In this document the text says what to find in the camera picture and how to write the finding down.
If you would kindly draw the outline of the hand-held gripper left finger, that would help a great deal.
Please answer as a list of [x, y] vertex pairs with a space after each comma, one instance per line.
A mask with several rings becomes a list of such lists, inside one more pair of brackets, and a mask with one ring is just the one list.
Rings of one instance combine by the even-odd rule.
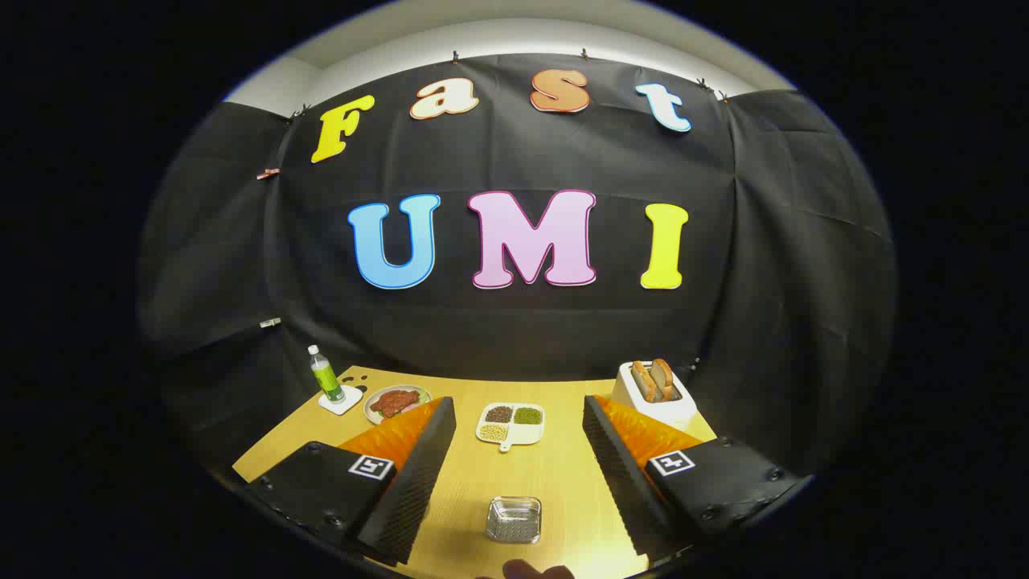
[[405, 564], [455, 429], [453, 399], [431, 400], [341, 445], [301, 444], [246, 495], [327, 548]]

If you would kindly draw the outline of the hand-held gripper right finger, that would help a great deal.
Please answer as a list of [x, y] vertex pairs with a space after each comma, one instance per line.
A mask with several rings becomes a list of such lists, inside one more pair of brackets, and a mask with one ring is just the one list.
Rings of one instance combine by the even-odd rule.
[[605, 396], [582, 429], [636, 553], [705, 551], [760, 524], [809, 483], [736, 437], [702, 442]]

